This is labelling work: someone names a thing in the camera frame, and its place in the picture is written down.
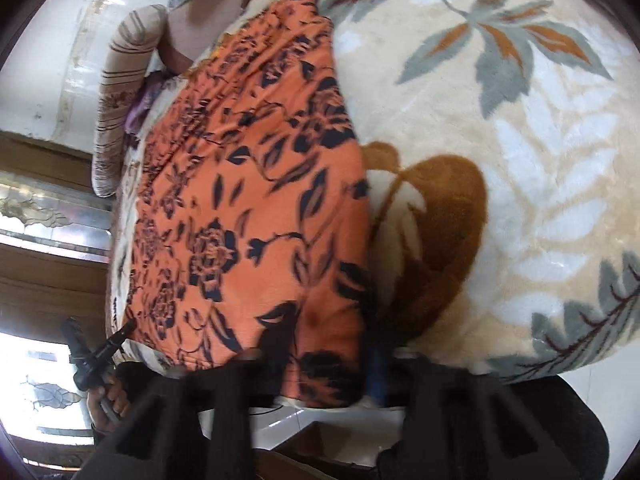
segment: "white tile floor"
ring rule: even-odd
[[[640,340],[604,361],[563,377],[600,419],[609,437],[609,466],[604,480],[612,480],[640,439]],[[273,449],[320,420],[353,431],[337,460],[373,465],[377,453],[398,440],[403,415],[402,410],[328,412],[284,407],[252,417],[254,446]]]

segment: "orange floral fabric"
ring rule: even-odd
[[[332,24],[280,0],[193,75],[146,140],[126,319],[190,369],[259,346],[281,393],[362,394],[369,225]]]

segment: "black cable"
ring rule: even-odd
[[[254,415],[267,415],[267,413],[273,413],[273,412],[277,412],[279,409],[284,408],[284,405],[280,405],[277,408],[273,408],[272,410],[269,410],[268,412],[261,412],[261,413],[249,413],[250,416],[254,416]]]

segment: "white wall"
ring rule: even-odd
[[[0,72],[0,130],[93,151],[100,71],[133,9],[168,0],[47,0]]]

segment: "striped pillow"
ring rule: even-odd
[[[166,17],[167,10],[161,5],[133,10],[111,39],[98,90],[94,134],[92,184],[98,196],[112,195],[118,189],[125,119],[164,33]]]

